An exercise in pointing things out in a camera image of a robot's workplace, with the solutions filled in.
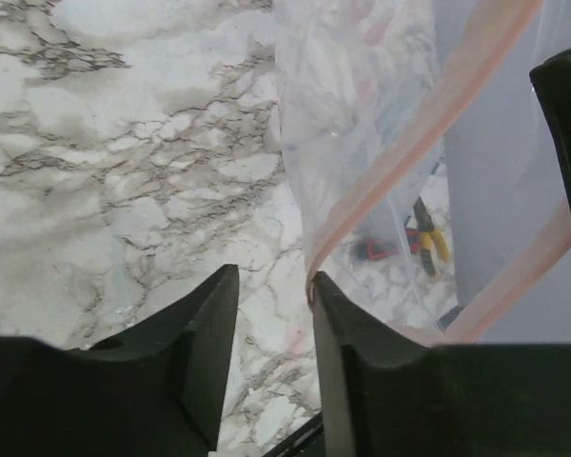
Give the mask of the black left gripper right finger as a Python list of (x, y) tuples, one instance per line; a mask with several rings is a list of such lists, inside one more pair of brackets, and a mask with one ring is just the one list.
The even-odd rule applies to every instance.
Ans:
[(313, 281), (329, 456), (571, 456), (571, 344), (427, 348)]

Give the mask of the clear zip top bag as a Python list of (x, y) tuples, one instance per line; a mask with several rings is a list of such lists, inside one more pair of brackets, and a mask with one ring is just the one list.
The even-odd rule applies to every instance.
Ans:
[[(306, 285), (328, 275), (423, 346), (571, 341), (571, 214), (529, 78), (571, 1), (278, 1), (285, 170)], [(450, 251), (411, 254), (421, 197)], [(353, 254), (362, 238), (401, 252)]]

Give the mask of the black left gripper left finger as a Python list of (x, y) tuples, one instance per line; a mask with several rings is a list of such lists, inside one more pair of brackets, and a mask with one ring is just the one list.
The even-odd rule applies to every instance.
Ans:
[(205, 456), (215, 450), (239, 299), (217, 269), (89, 349), (0, 336), (0, 456)]

